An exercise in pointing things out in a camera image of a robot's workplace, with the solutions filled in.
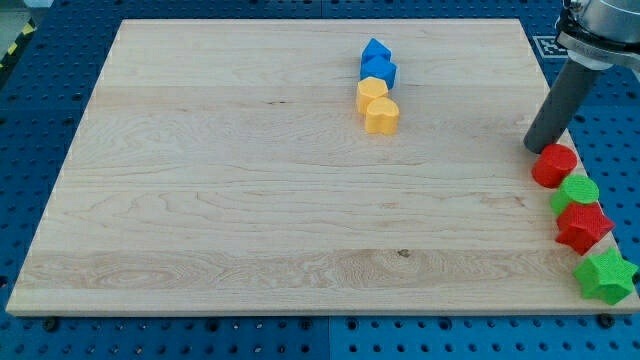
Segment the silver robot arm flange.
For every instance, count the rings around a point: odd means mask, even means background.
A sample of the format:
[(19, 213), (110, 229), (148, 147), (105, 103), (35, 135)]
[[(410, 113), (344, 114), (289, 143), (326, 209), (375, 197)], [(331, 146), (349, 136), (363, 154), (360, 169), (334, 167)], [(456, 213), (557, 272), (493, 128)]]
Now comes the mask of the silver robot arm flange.
[(561, 75), (596, 78), (612, 66), (639, 73), (639, 0), (566, 0), (556, 42), (568, 52)]

